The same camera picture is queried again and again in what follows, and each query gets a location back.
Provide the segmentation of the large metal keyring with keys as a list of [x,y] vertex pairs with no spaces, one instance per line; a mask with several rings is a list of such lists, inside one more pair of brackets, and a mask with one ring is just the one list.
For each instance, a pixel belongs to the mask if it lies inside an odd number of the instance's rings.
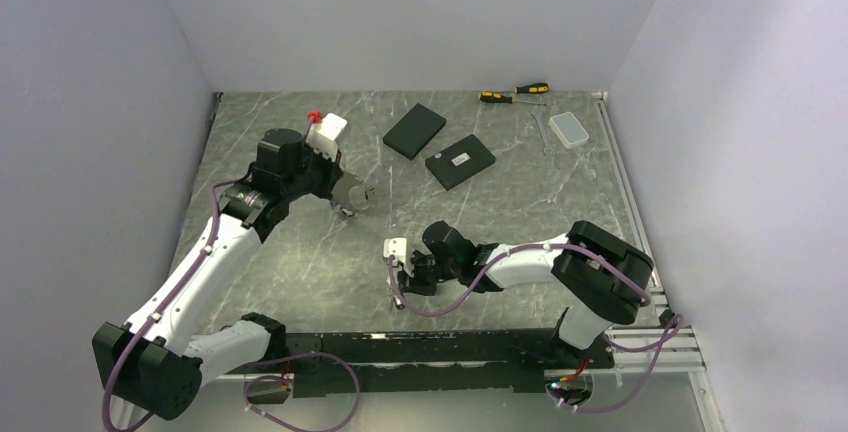
[[376,213],[379,200],[376,189],[349,172],[343,172],[331,191],[331,208],[345,217]]

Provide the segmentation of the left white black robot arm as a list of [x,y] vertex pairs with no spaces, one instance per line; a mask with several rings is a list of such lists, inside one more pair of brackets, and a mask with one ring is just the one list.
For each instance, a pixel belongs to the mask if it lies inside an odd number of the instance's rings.
[[327,124],[307,133],[270,129],[244,176],[210,187],[211,216],[188,255],[123,324],[106,322],[92,339],[108,430],[116,428],[113,398],[148,417],[173,420],[218,376],[250,363],[264,372],[285,363],[286,327],[265,315],[248,313],[211,335],[196,335],[196,326],[294,201],[308,195],[332,200],[344,175],[339,142],[345,131]]

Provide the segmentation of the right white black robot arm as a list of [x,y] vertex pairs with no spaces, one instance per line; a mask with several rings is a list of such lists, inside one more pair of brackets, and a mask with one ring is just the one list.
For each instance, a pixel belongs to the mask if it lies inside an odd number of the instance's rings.
[[412,250],[406,239],[389,238],[383,257],[398,307],[409,294],[432,296],[439,284],[455,280],[465,292],[457,309],[473,293],[559,283],[576,299],[558,319],[551,353],[557,363],[574,367],[590,346],[613,325],[630,325],[651,304],[647,291],[653,260],[640,249],[585,220],[552,239],[520,245],[475,244],[444,221],[430,224],[422,240],[427,253]]

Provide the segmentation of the black box with label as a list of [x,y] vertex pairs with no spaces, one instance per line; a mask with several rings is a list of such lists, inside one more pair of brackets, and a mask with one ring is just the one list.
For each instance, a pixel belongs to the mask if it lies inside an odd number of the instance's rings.
[[425,167],[449,191],[496,162],[494,154],[474,134],[428,157]]

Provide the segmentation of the plain black box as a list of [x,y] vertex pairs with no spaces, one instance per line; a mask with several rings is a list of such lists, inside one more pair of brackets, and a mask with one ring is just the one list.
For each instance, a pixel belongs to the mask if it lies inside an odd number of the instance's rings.
[[446,118],[417,103],[382,137],[384,145],[413,160],[446,125]]

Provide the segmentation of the small silver wrench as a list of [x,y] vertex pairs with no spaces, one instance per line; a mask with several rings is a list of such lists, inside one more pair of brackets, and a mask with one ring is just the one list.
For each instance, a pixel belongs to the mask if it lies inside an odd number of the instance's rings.
[[545,156],[553,156],[556,153],[556,150],[547,132],[546,124],[544,122],[544,112],[541,109],[534,109],[531,114],[537,124],[537,128],[543,142],[543,154]]

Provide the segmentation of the lower orange black screwdriver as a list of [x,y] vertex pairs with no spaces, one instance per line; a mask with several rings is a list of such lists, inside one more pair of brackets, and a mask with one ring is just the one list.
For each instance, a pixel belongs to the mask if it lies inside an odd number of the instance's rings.
[[483,103],[488,104],[522,104],[522,105],[532,105],[532,106],[545,106],[546,103],[542,101],[532,101],[532,100],[523,100],[517,99],[514,96],[503,95],[499,92],[492,91],[482,91],[478,94],[478,100]]

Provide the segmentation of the orange black screwdriver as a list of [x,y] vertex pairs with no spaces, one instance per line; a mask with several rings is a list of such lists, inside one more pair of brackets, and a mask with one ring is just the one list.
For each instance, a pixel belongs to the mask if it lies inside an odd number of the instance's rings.
[[546,103],[542,101],[532,101],[532,100],[523,100],[517,99],[514,96],[503,95],[499,92],[492,91],[482,91],[478,94],[478,100],[483,103],[488,104],[522,104],[522,105],[532,105],[532,106],[545,106]]
[[550,87],[547,83],[536,82],[527,85],[515,86],[512,89],[511,93],[523,95],[541,95],[547,93],[549,90]]

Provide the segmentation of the translucent white plastic case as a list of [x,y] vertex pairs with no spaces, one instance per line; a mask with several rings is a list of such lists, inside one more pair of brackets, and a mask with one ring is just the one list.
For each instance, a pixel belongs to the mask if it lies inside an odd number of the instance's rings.
[[566,149],[582,146],[589,139],[588,132],[572,112],[552,116],[549,125]]

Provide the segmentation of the upper orange black screwdriver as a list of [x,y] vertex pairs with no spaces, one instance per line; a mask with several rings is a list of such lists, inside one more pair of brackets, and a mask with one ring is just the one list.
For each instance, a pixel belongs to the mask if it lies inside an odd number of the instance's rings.
[[550,87],[547,83],[536,82],[527,85],[515,86],[512,89],[511,93],[523,95],[541,95],[547,93],[549,90]]

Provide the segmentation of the black base frame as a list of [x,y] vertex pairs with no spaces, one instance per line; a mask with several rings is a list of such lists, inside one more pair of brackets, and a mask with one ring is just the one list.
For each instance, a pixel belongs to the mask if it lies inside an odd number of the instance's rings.
[[547,328],[389,333],[294,333],[279,356],[291,365],[242,365],[238,374],[287,372],[297,398],[329,394],[508,389],[541,393],[578,368],[613,368],[601,339],[574,352]]

